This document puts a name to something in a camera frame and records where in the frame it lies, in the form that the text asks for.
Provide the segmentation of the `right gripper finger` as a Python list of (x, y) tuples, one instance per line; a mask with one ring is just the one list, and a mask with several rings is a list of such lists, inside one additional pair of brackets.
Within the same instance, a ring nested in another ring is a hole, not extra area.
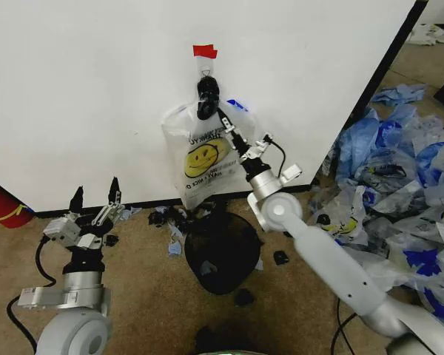
[(260, 158), (267, 148), (273, 143), (273, 135), (267, 132), (260, 140), (255, 141), (255, 145), (247, 150), (247, 158)]
[(231, 104), (220, 104), (216, 112), (231, 147), (239, 156), (242, 156), (249, 148), (244, 134), (249, 123), (249, 116), (242, 109)]

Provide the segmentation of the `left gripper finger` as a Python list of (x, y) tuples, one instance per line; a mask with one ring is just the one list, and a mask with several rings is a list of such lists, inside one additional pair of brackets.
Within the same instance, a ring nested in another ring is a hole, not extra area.
[(103, 226), (107, 221), (115, 224), (125, 210), (125, 205), (121, 203), (121, 190), (118, 178), (114, 177), (108, 194), (108, 204), (103, 206), (99, 213), (92, 220), (92, 226)]
[(69, 210), (66, 217), (75, 222), (80, 218), (83, 210), (84, 189), (83, 186), (79, 186), (75, 191), (75, 194), (70, 200)]

